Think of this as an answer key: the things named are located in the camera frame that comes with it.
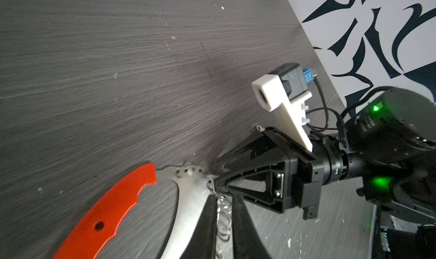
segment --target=screw hole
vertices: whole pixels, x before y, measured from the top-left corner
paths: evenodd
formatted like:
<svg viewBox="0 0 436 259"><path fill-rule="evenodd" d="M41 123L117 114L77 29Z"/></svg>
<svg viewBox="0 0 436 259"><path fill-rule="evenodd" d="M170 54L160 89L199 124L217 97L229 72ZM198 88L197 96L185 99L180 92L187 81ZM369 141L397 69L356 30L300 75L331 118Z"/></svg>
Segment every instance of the screw hole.
<svg viewBox="0 0 436 259"><path fill-rule="evenodd" d="M96 231L101 231L103 228L105 227L105 224L103 223L103 221L98 222L97 224L95 224L94 229Z"/></svg>

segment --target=black cable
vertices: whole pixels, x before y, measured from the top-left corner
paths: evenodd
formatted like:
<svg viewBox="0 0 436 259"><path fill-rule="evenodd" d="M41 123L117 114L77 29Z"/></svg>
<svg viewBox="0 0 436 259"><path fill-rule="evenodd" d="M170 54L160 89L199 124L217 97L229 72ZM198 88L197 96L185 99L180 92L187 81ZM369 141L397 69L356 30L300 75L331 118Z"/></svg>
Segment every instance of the black cable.
<svg viewBox="0 0 436 259"><path fill-rule="evenodd" d="M315 127L315 126L313 126L313 125L310 125L310 124L306 124L312 131L314 131L314 132L323 132L323 131L325 131L325 130L327 130L328 129L328 125L329 125L329 117L328 117L328 107L327 107L327 103L326 103L326 100L325 100L325 98L324 98L324 92L323 92L323 89L321 88L321 85L320 85L320 83L319 83L319 81L318 81L318 78L316 77L316 76L314 76L313 77L313 81L315 82L315 85L317 86L317 88L318 88L318 92L319 92L319 94L320 94L320 97L321 97L321 101L322 101L322 103L323 103L323 108L321 108L321 109L324 109L324 112L325 112L325 115L326 115L326 124L325 124L325 126L323 127L323 128L319 128L319 127ZM315 111L315 109L312 109L312 110L309 110L306 114L308 114L308 113L311 113L312 111Z"/></svg>
<svg viewBox="0 0 436 259"><path fill-rule="evenodd" d="M312 110L309 110L306 114L312 113L314 111L322 110L322 109L324 109L324 108L312 109ZM348 140L347 140L347 133L345 131L345 122L344 122L344 119L342 119L341 115L336 110L330 109L330 108L327 108L327 110L329 110L329 111L331 111L331 112L333 112L335 114L336 119L337 119L336 127L337 127L337 133L338 133L339 141L341 143L343 143L343 145L345 147L348 147Z"/></svg>
<svg viewBox="0 0 436 259"><path fill-rule="evenodd" d="M369 100L369 98L371 98L375 93L377 93L377 92L382 92L382 91L387 91L387 90L390 90L391 88L393 88L393 87L391 87L391 86L382 86L382 87L376 87L375 89L373 89L372 91L370 91L362 100L360 100L359 102L357 102L357 103L354 103L353 105L351 105L351 106L349 106L349 107L347 107L346 109L344 109L344 111L342 111L342 113L341 113L341 117L342 118L345 118L345 116L347 115L347 113L349 113L350 112L350 110L352 110L352 109L354 109L354 108L356 108L356 107L358 107L358 106L360 106L360 105L363 105L366 101L368 101Z"/></svg>

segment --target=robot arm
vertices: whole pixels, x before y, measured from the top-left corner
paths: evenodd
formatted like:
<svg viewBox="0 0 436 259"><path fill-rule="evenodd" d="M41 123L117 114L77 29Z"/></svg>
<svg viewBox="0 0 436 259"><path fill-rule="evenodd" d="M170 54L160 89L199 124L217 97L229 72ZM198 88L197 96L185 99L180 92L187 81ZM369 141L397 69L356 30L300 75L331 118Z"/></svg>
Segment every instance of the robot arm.
<svg viewBox="0 0 436 259"><path fill-rule="evenodd" d="M299 206L303 218L311 219L318 215L322 185L362 177L364 187L357 194L385 212L415 223L436 222L433 103L405 89L374 89L385 92L346 122L342 131L349 145L344 146L335 135L306 135L304 100L310 92L297 86L294 91L300 93L290 95L293 87L286 88L287 81L283 75L268 74L253 82L256 98L274 112L280 130L255 132L212 164L214 171L229 170L215 179L218 193L239 194L278 213ZM241 178L265 181L266 190L231 185Z"/></svg>

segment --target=white wall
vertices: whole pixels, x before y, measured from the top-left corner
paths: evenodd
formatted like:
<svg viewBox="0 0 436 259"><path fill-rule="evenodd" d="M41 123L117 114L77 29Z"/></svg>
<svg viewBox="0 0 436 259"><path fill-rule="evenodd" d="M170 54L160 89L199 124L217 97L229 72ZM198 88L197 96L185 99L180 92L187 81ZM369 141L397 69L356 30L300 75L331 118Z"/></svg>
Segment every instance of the white wall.
<svg viewBox="0 0 436 259"><path fill-rule="evenodd" d="M315 51L344 105L353 104L371 88L384 85L413 90L434 102L436 0L289 2L310 42L319 48ZM371 28L374 11L378 15ZM312 13L319 16L308 20ZM374 50L378 50L378 42L381 49L377 54ZM394 59L395 46L398 63ZM353 66L356 71L347 74Z"/></svg>

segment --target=orange knife handle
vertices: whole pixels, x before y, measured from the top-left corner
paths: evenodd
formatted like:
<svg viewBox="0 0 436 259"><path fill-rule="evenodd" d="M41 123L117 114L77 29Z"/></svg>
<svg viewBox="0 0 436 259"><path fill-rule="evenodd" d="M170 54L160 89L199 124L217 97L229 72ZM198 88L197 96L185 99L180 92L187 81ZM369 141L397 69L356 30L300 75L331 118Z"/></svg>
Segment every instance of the orange knife handle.
<svg viewBox="0 0 436 259"><path fill-rule="evenodd" d="M141 190L156 184L154 164L143 165L115 184L74 227L55 254L55 259L95 259L115 237L126 214L136 204Z"/></svg>

